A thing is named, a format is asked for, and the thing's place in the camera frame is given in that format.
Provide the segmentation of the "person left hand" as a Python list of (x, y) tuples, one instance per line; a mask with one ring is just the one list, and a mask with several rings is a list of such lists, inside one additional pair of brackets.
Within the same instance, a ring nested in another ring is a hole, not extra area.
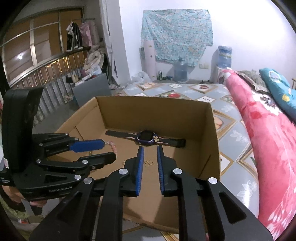
[[(10, 186), (2, 186), (5, 194), (14, 202), (21, 203), (23, 200), (26, 200), (25, 197), (19, 192), (19, 190), (16, 187), (10, 187)], [(36, 207), (43, 207), (47, 204), (46, 200), (41, 201), (30, 201), (30, 206), (36, 206)]]

